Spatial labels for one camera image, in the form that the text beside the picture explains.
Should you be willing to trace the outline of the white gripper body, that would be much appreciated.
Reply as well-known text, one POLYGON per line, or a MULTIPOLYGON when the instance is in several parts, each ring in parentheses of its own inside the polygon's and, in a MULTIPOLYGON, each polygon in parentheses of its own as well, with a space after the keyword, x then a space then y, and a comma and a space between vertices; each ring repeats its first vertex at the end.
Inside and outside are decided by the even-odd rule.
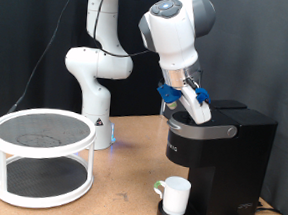
POLYGON ((189 112, 196 124, 208 122, 212 115, 209 109, 210 98, 204 88, 192 89, 190 86, 183 87, 180 102, 189 112))

